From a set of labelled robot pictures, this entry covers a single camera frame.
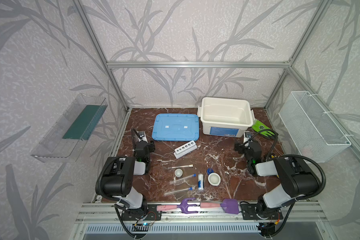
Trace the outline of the white test tube rack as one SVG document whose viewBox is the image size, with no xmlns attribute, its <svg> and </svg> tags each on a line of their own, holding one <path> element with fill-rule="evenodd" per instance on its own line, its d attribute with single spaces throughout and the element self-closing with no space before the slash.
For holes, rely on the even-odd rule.
<svg viewBox="0 0 360 240">
<path fill-rule="evenodd" d="M 190 141 L 190 142 L 176 148 L 174 151 L 174 156 L 176 157 L 176 159 L 179 159 L 179 158 L 189 154 L 190 152 L 196 150 L 197 148 L 198 148 L 198 146 L 196 145 L 195 141 Z"/>
</svg>

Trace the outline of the test tube blue cap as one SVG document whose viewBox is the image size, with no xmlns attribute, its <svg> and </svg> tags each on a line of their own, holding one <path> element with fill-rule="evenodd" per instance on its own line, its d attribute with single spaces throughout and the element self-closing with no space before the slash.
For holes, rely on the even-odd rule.
<svg viewBox="0 0 360 240">
<path fill-rule="evenodd" d="M 196 174 L 192 174 L 192 175 L 190 175 L 190 176 L 182 177 L 182 178 L 179 178 L 179 179 L 170 181 L 170 184 L 175 184 L 175 183 L 178 183 L 178 182 L 182 182 L 182 181 L 185 181 L 185 180 L 187 180 L 187 179 L 194 178 L 194 177 L 196 177 L 196 176 L 197 176 Z"/>
<path fill-rule="evenodd" d="M 193 187 L 189 187 L 189 188 L 185 188 L 185 189 L 169 191 L 169 192 L 165 192 L 164 196 L 174 195 L 174 194 L 177 194 L 177 193 L 183 193 L 183 192 L 188 192 L 188 191 L 193 191 L 193 190 L 194 190 Z"/>
</svg>

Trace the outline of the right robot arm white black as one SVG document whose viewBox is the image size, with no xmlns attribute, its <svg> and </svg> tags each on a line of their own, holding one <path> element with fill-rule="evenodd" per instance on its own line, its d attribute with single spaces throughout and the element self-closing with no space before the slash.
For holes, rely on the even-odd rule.
<svg viewBox="0 0 360 240">
<path fill-rule="evenodd" d="M 234 150 L 243 154 L 248 172 L 255 177 L 276 176 L 280 184 L 258 198 L 258 215 L 275 212 L 295 202 L 320 194 L 327 183 L 324 170 L 313 160 L 301 155 L 283 155 L 261 159 L 262 148 L 258 142 L 235 143 Z"/>
</svg>

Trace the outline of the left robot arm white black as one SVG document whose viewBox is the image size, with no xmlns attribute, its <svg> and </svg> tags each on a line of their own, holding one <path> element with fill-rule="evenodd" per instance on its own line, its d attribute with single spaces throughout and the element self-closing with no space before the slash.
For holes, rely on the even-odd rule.
<svg viewBox="0 0 360 240">
<path fill-rule="evenodd" d="M 153 141 L 140 141 L 135 143 L 132 157 L 109 157 L 96 182 L 96 194 L 115 202 L 117 210 L 144 215 L 148 211 L 147 200 L 133 187 L 133 178 L 149 173 L 154 151 Z"/>
</svg>

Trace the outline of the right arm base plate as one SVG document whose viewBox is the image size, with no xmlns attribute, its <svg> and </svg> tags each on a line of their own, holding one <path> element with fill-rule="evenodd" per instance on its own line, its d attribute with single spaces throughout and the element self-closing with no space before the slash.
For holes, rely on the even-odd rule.
<svg viewBox="0 0 360 240">
<path fill-rule="evenodd" d="M 284 216 L 280 208 L 269 209 L 262 204 L 249 204 L 240 202 L 239 204 L 243 220 L 271 221 L 283 220 Z"/>
</svg>

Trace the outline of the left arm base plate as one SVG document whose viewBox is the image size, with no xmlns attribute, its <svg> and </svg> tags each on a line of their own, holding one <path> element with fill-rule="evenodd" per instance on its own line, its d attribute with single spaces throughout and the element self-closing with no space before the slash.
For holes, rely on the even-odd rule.
<svg viewBox="0 0 360 240">
<path fill-rule="evenodd" d="M 144 219 L 148 221 L 160 221 L 162 218 L 162 212 L 157 211 L 157 205 L 148 205 L 146 210 L 132 209 L 122 211 L 121 219 L 123 221 L 132 221 L 138 219 Z"/>
</svg>

